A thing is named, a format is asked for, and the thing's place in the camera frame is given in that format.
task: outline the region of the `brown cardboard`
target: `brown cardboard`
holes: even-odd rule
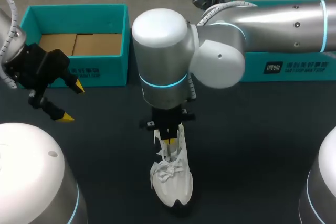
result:
[[[45,51],[60,49],[67,56],[119,55],[121,34],[43,34],[39,45]]]
[[[121,34],[78,34],[72,55],[119,55],[121,38]]]
[[[76,34],[43,34],[39,45],[44,51],[60,49],[65,55],[71,56],[75,40]]]

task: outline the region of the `shoelace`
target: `shoelace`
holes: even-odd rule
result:
[[[164,157],[164,150],[161,149],[158,152],[158,155],[162,156],[162,161],[159,163],[154,162],[154,165],[151,168],[151,186],[153,188],[153,176],[155,173],[158,173],[158,179],[160,182],[165,183],[169,178],[174,177],[175,173],[182,172],[183,164],[182,160],[184,158],[184,151],[181,150],[179,155],[177,156],[177,159],[175,161],[170,162],[169,158]]]

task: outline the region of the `robotic arm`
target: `robotic arm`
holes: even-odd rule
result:
[[[336,3],[258,7],[235,1],[209,8],[195,26],[179,13],[153,9],[141,14],[132,35],[145,101],[161,139],[175,138],[193,119],[182,110],[195,97],[190,77],[212,88],[235,85],[245,71],[244,53],[336,50]]]
[[[73,118],[64,110],[56,107],[45,96],[48,85],[57,78],[62,78],[65,84],[75,93],[83,93],[84,89],[77,76],[69,72],[69,58],[59,49],[46,52],[37,44],[26,45],[26,33],[16,26],[16,7],[12,7],[12,17],[0,9],[0,77],[11,88],[21,84],[30,89],[29,104],[34,109],[41,108],[51,119],[60,122],[71,122]]]

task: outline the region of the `black table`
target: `black table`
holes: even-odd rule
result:
[[[0,84],[0,123],[23,122],[55,138],[86,198],[89,222],[298,224],[298,199],[324,137],[336,126],[335,82],[240,83],[214,90],[195,81],[197,120],[185,124],[193,206],[171,214],[150,185],[153,133],[131,50],[126,87],[49,89],[76,120],[55,123],[27,104],[27,90]]]

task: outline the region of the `teal box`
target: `teal box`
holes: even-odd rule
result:
[[[300,4],[319,0],[269,0],[249,1],[258,6]],[[242,82],[261,81],[334,81],[336,80],[336,53],[312,52],[284,54],[248,52],[245,54],[246,68]],[[265,69],[279,68],[279,72],[265,74]]]
[[[120,55],[71,56],[70,71],[84,87],[124,86],[127,82],[130,23],[125,4],[35,5],[21,22],[27,44],[39,43],[42,34],[121,34]],[[51,87],[65,87],[57,79]]]

